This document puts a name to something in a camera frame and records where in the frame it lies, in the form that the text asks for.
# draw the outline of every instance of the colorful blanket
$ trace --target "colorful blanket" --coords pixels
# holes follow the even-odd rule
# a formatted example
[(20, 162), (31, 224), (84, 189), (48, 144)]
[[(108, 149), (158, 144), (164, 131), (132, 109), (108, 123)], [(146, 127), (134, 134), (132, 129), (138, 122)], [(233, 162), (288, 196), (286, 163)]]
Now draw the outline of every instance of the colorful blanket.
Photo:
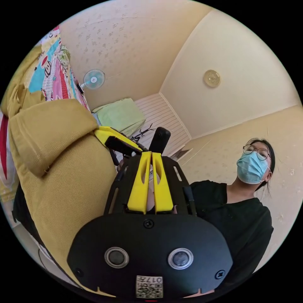
[[(54, 99), (77, 99), (88, 110), (86, 99), (79, 92), (75, 75), (69, 65), (70, 54), (62, 45), (59, 27), (45, 35), (41, 44), (42, 53), (22, 78), (30, 92), (41, 90), (46, 101)], [(11, 202), (19, 183), (10, 153), (8, 119), (0, 112), (0, 200)]]

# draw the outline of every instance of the black t-shirt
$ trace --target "black t-shirt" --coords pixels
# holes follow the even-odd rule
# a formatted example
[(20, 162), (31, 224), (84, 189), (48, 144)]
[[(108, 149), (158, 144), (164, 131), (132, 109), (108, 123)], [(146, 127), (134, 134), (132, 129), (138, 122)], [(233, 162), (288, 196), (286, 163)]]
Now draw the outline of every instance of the black t-shirt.
[(273, 232), (270, 211), (258, 198), (228, 204), (226, 186), (209, 180), (191, 184), (197, 215), (220, 230), (233, 259), (218, 289), (239, 283), (254, 272)]

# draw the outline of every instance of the qr code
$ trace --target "qr code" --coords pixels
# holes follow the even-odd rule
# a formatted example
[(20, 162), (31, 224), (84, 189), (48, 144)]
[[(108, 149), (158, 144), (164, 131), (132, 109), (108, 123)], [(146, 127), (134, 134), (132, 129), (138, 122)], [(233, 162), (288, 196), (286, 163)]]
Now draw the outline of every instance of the qr code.
[(144, 299), (163, 298), (163, 278), (137, 276), (136, 296)]

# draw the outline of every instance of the cable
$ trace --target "cable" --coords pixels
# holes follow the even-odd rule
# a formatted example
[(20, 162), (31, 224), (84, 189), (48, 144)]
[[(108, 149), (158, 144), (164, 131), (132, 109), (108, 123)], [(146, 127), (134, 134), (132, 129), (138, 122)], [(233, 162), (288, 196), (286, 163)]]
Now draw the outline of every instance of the cable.
[(41, 252), (41, 250), (40, 250), (40, 248), (38, 248), (38, 256), (39, 256), (40, 262), (43, 265), (43, 267), (45, 268), (45, 270), (47, 270), (47, 268), (45, 267), (44, 263), (42, 262), (42, 259), (41, 259), (41, 256), (40, 256), (40, 252)]

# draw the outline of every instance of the face mask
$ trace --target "face mask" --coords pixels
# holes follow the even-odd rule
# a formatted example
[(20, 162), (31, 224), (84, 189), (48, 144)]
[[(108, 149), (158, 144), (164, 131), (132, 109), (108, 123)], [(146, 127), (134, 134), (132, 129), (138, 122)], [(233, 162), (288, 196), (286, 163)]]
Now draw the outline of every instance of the face mask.
[(263, 182), (264, 176), (268, 164), (267, 161), (260, 160), (257, 156), (257, 152), (253, 151), (249, 155), (242, 154), (241, 158), (237, 161), (238, 166), (238, 178), (247, 184), (259, 184)]

